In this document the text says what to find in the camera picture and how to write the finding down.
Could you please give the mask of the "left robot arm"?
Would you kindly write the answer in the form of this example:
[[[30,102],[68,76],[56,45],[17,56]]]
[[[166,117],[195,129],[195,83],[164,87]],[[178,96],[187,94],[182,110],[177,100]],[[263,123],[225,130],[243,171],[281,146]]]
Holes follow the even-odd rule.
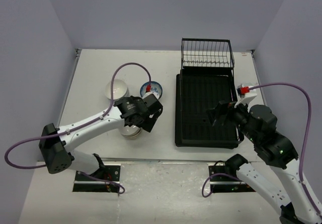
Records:
[[[48,124],[43,128],[39,149],[50,174],[66,169],[86,173],[93,180],[104,176],[103,162],[98,154],[85,154],[78,146],[105,132],[125,126],[136,126],[151,132],[163,106],[155,95],[122,98],[87,119],[56,127]]]

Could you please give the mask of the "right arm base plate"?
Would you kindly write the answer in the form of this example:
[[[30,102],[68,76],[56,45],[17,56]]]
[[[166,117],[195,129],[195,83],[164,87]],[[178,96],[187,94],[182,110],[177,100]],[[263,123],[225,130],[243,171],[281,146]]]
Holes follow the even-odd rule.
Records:
[[[225,173],[224,163],[217,163],[216,165],[208,166],[209,175],[216,173]],[[213,193],[242,193],[242,192],[255,192],[245,182],[238,182],[227,176],[215,176],[210,179],[210,187]]]

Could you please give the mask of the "beige bowl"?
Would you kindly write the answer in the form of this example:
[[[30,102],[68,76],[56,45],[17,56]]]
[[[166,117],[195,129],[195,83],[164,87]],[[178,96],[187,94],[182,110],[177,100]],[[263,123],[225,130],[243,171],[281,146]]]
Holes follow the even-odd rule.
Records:
[[[122,136],[124,136],[124,135],[125,135],[125,136],[133,136],[133,135],[138,135],[138,134],[140,135],[140,134],[141,134],[141,131],[138,131],[138,132],[136,132],[136,133],[134,133],[134,134],[131,134],[131,135],[125,135],[125,134],[121,134],[121,135],[122,135]]]
[[[138,131],[141,131],[141,128],[137,126],[124,126],[118,129],[120,134],[131,135]]]
[[[139,134],[138,135],[133,135],[133,136],[123,136],[125,139],[127,140],[135,140],[139,137]]]

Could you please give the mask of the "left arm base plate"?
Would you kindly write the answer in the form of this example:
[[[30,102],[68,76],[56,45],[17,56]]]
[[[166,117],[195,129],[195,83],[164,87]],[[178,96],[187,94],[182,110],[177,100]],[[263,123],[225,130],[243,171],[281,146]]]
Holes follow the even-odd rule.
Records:
[[[105,179],[109,181],[113,181],[115,183],[119,182],[121,166],[120,165],[109,165],[105,166],[106,171],[102,174],[99,174],[97,178]],[[76,172],[74,184],[73,184],[73,192],[92,192],[92,193],[118,193],[120,187],[92,180],[80,172]]]

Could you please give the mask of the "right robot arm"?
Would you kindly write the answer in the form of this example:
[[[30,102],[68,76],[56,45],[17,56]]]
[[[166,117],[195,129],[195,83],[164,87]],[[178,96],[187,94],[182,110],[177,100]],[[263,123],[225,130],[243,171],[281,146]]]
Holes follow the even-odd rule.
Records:
[[[249,139],[283,188],[274,186],[240,154],[225,161],[223,172],[211,178],[226,176],[248,184],[274,208],[281,223],[321,223],[321,203],[300,173],[300,158],[292,142],[276,130],[277,117],[269,107],[219,102],[206,113],[212,125],[232,123]]]

